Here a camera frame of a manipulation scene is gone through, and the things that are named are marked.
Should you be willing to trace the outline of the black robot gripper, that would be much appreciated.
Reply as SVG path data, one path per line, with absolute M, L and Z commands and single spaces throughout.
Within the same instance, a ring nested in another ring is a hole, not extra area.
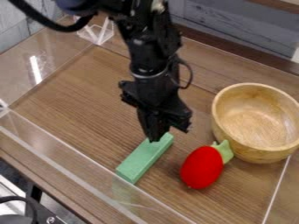
M 177 128 L 187 133 L 193 111 L 181 99 L 181 76 L 161 73 L 153 76 L 133 74 L 134 80 L 122 80 L 122 100 L 137 107 L 138 119 L 150 142 Z

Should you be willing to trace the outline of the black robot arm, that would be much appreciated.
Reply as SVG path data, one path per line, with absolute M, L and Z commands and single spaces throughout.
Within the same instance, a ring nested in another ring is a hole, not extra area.
M 71 15 L 109 14 L 130 53 L 133 80 L 119 82 L 122 100 L 137 108 L 150 141 L 157 142 L 170 128 L 186 132 L 193 111 L 179 97 L 189 86 L 181 83 L 183 46 L 167 0 L 55 0 Z

